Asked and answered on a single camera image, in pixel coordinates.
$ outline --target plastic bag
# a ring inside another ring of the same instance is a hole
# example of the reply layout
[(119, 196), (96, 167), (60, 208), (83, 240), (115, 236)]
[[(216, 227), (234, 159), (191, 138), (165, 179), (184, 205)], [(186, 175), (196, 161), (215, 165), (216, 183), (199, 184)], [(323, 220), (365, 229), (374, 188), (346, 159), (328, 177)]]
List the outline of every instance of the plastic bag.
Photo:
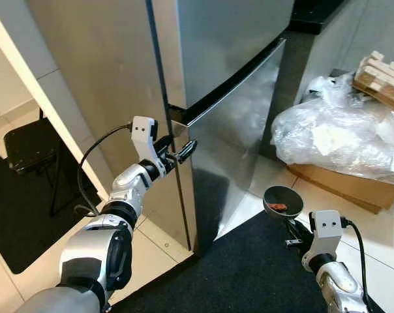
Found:
[(394, 184), (394, 111), (352, 89), (352, 78), (313, 80), (310, 100), (275, 118), (271, 143), (287, 164)]

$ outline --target white wall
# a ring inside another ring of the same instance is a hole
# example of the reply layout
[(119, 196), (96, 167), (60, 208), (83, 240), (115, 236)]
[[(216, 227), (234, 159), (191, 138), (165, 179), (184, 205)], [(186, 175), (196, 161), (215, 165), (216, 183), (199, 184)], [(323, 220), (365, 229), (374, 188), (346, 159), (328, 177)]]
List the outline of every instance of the white wall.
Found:
[(0, 114), (26, 103), (31, 94), (0, 50)]
[(341, 68), (355, 70), (360, 60), (377, 50), (394, 61), (394, 0), (368, 0)]

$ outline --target freezer door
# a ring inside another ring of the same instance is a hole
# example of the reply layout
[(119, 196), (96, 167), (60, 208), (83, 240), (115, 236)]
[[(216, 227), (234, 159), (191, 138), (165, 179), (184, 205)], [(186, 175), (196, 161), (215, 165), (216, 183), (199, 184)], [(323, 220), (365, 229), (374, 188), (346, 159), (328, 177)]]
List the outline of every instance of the freezer door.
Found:
[(285, 30), (294, 0), (153, 0), (168, 100), (189, 108)]
[(179, 167), (189, 239), (197, 253), (210, 247), (250, 186), (283, 49), (279, 40), (217, 103), (188, 123), (173, 122), (177, 149), (198, 141)]

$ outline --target black chair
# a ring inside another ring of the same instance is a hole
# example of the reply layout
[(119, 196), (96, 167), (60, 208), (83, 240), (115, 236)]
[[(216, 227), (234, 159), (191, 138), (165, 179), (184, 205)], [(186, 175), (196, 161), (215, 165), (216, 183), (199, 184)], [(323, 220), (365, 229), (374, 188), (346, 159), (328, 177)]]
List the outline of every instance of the black chair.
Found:
[[(55, 210), (61, 154), (63, 142), (47, 118), (40, 119), (22, 127), (11, 130), (4, 136), (7, 151), (7, 162), (10, 169), (19, 175), (32, 171), (44, 172), (51, 187), (50, 216), (56, 215), (61, 208)], [(55, 178), (52, 181), (48, 167), (55, 163)]]

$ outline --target black countertop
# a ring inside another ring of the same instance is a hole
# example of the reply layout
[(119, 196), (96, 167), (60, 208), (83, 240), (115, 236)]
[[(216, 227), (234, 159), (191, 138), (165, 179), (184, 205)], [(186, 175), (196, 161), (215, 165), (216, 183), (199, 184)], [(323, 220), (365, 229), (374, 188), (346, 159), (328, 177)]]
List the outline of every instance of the black countertop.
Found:
[(350, 0), (295, 0), (287, 30), (319, 35)]

